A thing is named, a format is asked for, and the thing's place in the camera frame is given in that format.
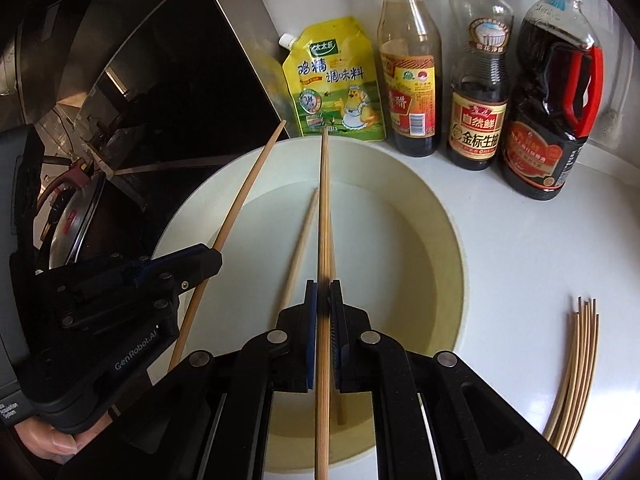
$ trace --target plastic soy sauce bottle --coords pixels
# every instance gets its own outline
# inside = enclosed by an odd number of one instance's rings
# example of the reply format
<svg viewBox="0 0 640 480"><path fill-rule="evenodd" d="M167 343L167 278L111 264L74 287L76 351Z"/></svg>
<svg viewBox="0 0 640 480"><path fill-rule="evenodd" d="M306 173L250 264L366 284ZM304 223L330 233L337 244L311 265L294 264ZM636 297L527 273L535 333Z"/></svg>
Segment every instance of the plastic soy sauce bottle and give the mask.
<svg viewBox="0 0 640 480"><path fill-rule="evenodd" d="M442 44L423 0L384 0L378 44L396 146L431 155L441 136Z"/></svg>
<svg viewBox="0 0 640 480"><path fill-rule="evenodd" d="M504 0L449 0L458 29L452 70L447 155L466 170L484 170L498 152L509 97L505 53L513 11Z"/></svg>
<svg viewBox="0 0 640 480"><path fill-rule="evenodd" d="M540 0L520 30L522 72L502 134L502 174L536 200L560 193L600 107L602 50L581 5Z"/></svg>

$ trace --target vinegar bottle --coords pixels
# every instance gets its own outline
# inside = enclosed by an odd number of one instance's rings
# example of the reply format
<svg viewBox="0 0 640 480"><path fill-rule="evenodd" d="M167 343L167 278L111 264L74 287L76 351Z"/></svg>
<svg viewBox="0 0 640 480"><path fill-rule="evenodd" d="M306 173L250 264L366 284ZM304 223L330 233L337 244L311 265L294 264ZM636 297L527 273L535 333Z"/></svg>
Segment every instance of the vinegar bottle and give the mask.
<svg viewBox="0 0 640 480"><path fill-rule="evenodd" d="M505 54L513 11L504 0L449 0L458 29L447 155L466 170L484 170L498 152L509 96Z"/></svg>
<svg viewBox="0 0 640 480"><path fill-rule="evenodd" d="M442 44L424 2L384 0L378 46L396 146L405 155L431 155L441 136Z"/></svg>

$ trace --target finger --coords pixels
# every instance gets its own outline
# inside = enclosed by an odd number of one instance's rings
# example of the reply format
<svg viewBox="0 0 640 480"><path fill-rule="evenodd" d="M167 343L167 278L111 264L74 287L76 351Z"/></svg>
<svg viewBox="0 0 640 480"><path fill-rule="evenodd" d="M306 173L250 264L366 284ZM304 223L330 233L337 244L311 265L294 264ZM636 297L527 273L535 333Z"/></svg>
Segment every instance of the finger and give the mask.
<svg viewBox="0 0 640 480"><path fill-rule="evenodd" d="M79 433L75 436L76 444L78 444L78 450L81 450L89 442L91 442L100 432L111 424L111 417L108 413L105 413L91 428L84 433Z"/></svg>
<svg viewBox="0 0 640 480"><path fill-rule="evenodd" d="M57 454L78 452L78 445L71 435L60 433L36 416L16 424L15 430L27 449L40 458L51 459Z"/></svg>

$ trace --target yellow seasoning bag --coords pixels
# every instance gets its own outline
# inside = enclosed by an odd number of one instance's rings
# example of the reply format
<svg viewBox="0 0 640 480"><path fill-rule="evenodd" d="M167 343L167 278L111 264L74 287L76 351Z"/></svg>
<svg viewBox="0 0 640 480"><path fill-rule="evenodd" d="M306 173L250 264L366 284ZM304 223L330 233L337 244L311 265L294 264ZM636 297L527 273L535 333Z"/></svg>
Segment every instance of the yellow seasoning bag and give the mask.
<svg viewBox="0 0 640 480"><path fill-rule="evenodd" d="M348 16L307 27L283 65L303 136L321 134L383 140L371 42Z"/></svg>

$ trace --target red bottle handle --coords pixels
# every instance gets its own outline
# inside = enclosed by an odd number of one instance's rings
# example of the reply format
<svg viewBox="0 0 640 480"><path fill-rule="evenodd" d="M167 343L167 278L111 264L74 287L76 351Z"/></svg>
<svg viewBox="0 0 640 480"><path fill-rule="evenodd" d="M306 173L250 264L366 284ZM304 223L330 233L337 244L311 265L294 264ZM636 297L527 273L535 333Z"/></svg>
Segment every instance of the red bottle handle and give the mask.
<svg viewBox="0 0 640 480"><path fill-rule="evenodd" d="M593 128L593 123L596 121L600 108L602 87L604 85L604 56L602 55L602 49L592 46L589 53L591 54L591 81L587 90L589 101L583 108L582 119L575 129L575 136L578 138L589 135Z"/></svg>
<svg viewBox="0 0 640 480"><path fill-rule="evenodd" d="M569 126L575 130L578 127L578 119L574 112L575 93L578 89L578 81L580 81L580 69L582 67L582 53L579 50L571 52L571 61L569 65L569 75L566 79L566 87L562 96L562 110L564 118Z"/></svg>
<svg viewBox="0 0 640 480"><path fill-rule="evenodd" d="M596 120L600 108L602 86L604 83L604 58L602 56L602 50L597 46L592 46L589 50L589 56L591 57L591 80L587 89L589 100L582 110L582 118L578 121L574 113L574 100L578 88L578 81L580 80L582 56L584 55L585 54L579 50L572 52L569 75L567 77L564 95L562 96L564 117L569 123L569 126L574 129L575 136L578 138L589 135L591 128L593 128L593 123Z"/></svg>

